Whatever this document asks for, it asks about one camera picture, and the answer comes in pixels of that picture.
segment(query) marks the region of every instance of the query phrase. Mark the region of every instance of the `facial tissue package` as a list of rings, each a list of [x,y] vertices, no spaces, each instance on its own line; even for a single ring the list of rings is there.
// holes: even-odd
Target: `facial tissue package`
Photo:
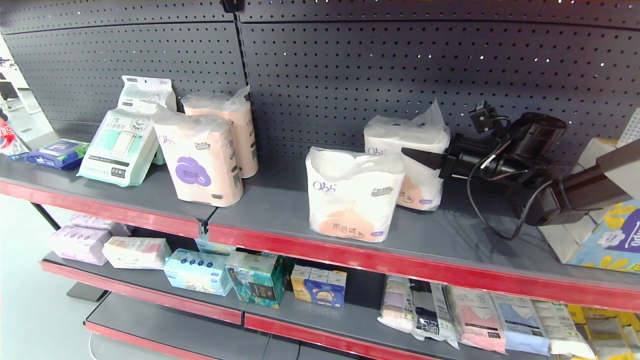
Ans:
[[[67,225],[49,238],[49,247],[61,258],[104,265],[102,246],[111,238],[106,230]]]
[[[447,295],[460,342],[506,354],[506,338],[491,294],[449,286]]]
[[[387,238],[404,178],[401,154],[312,147],[306,164],[311,230],[373,243]]]
[[[449,127],[444,124],[436,99],[413,120],[376,116],[364,128],[367,153],[400,154],[403,147],[442,154],[449,146]],[[397,204],[407,208],[433,211],[442,197],[440,170],[433,170],[402,155],[404,181]]]
[[[548,356],[549,338],[531,300],[494,293],[491,298],[507,338],[507,350]]]
[[[152,120],[178,199],[223,208],[240,200],[243,185],[229,121],[160,106]]]
[[[164,274],[174,288],[227,296],[233,285],[226,261],[226,256],[178,249],[166,261]]]
[[[69,220],[69,224],[90,229],[107,230],[112,236],[130,236],[131,231],[125,224],[119,222],[76,213]]]
[[[251,116],[251,103],[245,99],[249,86],[233,96],[227,94],[193,93],[182,98],[184,113],[187,115],[217,115],[231,121],[237,162],[243,179],[258,171],[258,150]]]
[[[102,248],[114,268],[162,270],[171,249],[164,238],[126,238],[114,236]]]

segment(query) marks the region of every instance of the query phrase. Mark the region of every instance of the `pocket tissue pack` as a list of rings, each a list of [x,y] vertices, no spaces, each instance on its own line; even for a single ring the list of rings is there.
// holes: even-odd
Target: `pocket tissue pack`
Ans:
[[[413,120],[376,116],[364,128],[367,153],[401,154],[403,147],[443,154],[449,146],[449,127],[444,124],[436,99]],[[442,197],[440,170],[433,170],[402,155],[404,181],[397,204],[407,208],[433,211]]]
[[[402,154],[312,147],[307,159],[311,230],[339,238],[387,238],[404,178]]]
[[[109,231],[67,225],[49,238],[49,247],[61,258],[104,265],[102,246],[111,238]]]
[[[114,236],[102,248],[114,268],[162,270],[171,249],[163,238],[126,238]]]
[[[181,100],[184,113],[187,115],[217,115],[231,121],[237,163],[243,179],[255,175],[258,171],[258,150],[255,144],[251,103],[245,99],[248,94],[249,86],[238,90],[233,97],[227,94],[193,93]]]
[[[531,300],[494,293],[491,298],[507,337],[507,350],[548,356],[549,338]]]
[[[229,121],[161,106],[152,119],[178,199],[223,208],[240,200],[243,185]]]
[[[240,301],[280,307],[287,273],[282,255],[233,251],[227,259],[227,271]]]
[[[164,274],[174,288],[227,296],[232,284],[225,269],[226,256],[176,250],[164,265]]]

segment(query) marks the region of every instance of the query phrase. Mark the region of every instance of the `pink tissue pack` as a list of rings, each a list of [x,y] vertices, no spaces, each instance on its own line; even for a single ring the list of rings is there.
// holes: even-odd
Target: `pink tissue pack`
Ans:
[[[110,238],[106,230],[67,225],[49,238],[49,246],[61,258],[104,265],[102,246]]]

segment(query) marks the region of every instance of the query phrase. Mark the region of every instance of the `metal shelf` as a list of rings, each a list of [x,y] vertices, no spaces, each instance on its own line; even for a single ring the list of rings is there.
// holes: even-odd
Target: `metal shelf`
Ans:
[[[514,228],[500,189],[474,191],[491,223],[503,231]],[[365,243],[311,231],[304,158],[263,156],[260,172],[245,181],[240,202],[214,212],[209,234],[211,241],[384,274],[640,311],[637,275],[563,265],[535,227],[525,226],[514,241],[499,239],[472,211],[463,181],[445,183],[438,211],[398,207],[388,238]]]

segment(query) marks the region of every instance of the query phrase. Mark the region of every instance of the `tissue package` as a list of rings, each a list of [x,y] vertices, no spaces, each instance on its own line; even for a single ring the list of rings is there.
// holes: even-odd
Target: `tissue package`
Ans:
[[[226,94],[189,94],[182,98],[184,113],[187,115],[217,115],[232,123],[237,163],[243,179],[258,171],[258,150],[251,117],[251,103],[244,97],[249,94],[249,86],[233,96]]]
[[[162,107],[152,117],[178,199],[227,207],[243,193],[231,123]]]
[[[376,243],[387,237],[404,178],[401,154],[312,147],[306,164],[311,230]]]
[[[506,338],[491,294],[455,286],[447,292],[460,342],[506,354]]]
[[[107,258],[102,254],[102,246],[110,237],[106,230],[67,225],[49,238],[49,247],[64,259],[104,265]]]
[[[507,350],[549,355],[549,338],[530,299],[494,293],[491,298],[507,338]]]
[[[291,273],[293,293],[298,300],[342,309],[347,273],[296,265]]]
[[[283,256],[233,251],[227,259],[227,271],[240,301],[280,307],[287,273]]]
[[[112,236],[130,236],[131,232],[126,225],[119,222],[97,218],[90,215],[76,213],[69,220],[69,224],[90,229],[107,230]]]
[[[226,256],[176,250],[164,265],[164,274],[174,288],[226,296],[231,287],[225,269]]]
[[[551,354],[566,354],[595,359],[592,349],[578,332],[567,308],[557,302],[532,300],[549,338]]]
[[[102,253],[115,268],[164,268],[164,260],[171,256],[169,245],[163,238],[126,238],[114,236],[102,248]]]
[[[449,127],[444,124],[438,100],[413,120],[376,116],[364,128],[367,153],[401,153],[403,147],[444,153],[449,146]],[[440,170],[433,170],[402,155],[404,181],[397,204],[417,210],[435,210],[442,196]]]
[[[89,143],[60,139],[47,146],[29,151],[24,161],[68,170],[80,165],[87,148],[89,148]]]

